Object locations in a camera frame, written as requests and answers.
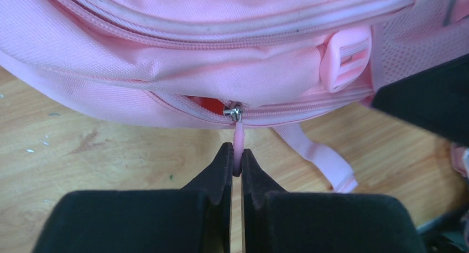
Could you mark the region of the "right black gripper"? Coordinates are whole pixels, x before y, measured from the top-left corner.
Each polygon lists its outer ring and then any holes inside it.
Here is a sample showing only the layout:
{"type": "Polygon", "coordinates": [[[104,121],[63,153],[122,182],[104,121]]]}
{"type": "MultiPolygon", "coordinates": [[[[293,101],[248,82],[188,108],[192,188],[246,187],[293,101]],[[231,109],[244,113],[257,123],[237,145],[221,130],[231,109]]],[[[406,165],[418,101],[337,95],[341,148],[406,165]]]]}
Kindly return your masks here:
{"type": "Polygon", "coordinates": [[[468,205],[417,227],[427,252],[468,252],[468,205]]]}

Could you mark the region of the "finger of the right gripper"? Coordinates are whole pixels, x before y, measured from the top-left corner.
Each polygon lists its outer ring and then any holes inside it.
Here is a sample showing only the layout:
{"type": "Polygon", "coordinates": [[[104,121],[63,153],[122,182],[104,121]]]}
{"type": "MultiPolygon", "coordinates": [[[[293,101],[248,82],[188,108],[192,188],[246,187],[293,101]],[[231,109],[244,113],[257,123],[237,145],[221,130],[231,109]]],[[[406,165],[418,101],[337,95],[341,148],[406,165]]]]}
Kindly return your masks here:
{"type": "Polygon", "coordinates": [[[378,90],[371,106],[468,146],[468,55],[378,90]]]}

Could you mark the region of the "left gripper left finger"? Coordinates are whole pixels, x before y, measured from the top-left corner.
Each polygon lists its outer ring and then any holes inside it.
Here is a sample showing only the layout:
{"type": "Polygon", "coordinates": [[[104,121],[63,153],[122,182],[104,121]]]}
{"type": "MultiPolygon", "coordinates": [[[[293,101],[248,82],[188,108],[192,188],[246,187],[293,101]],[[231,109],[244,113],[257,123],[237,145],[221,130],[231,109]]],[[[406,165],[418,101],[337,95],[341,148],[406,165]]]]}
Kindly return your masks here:
{"type": "Polygon", "coordinates": [[[180,189],[80,190],[53,208],[34,252],[229,252],[233,146],[180,189]]]}

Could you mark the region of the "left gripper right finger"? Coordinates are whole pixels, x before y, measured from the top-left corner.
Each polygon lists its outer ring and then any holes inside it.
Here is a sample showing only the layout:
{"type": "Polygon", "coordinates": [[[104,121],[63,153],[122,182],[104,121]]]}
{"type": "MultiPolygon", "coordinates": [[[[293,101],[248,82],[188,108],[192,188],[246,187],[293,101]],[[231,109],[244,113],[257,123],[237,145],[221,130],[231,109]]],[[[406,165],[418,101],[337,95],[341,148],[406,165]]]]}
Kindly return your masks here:
{"type": "Polygon", "coordinates": [[[403,204],[381,194],[288,192],[241,158],[244,252],[424,252],[403,204]]]}

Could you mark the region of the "pink student backpack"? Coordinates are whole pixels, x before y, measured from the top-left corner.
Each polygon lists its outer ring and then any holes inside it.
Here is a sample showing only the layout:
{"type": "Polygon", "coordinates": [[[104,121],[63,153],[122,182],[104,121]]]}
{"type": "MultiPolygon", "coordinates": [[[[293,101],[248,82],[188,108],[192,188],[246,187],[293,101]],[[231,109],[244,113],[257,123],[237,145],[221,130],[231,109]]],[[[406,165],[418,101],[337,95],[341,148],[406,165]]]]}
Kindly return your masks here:
{"type": "Polygon", "coordinates": [[[1,0],[1,66],[129,125],[273,127],[334,191],[351,166],[299,122],[468,53],[468,0],[1,0]]]}

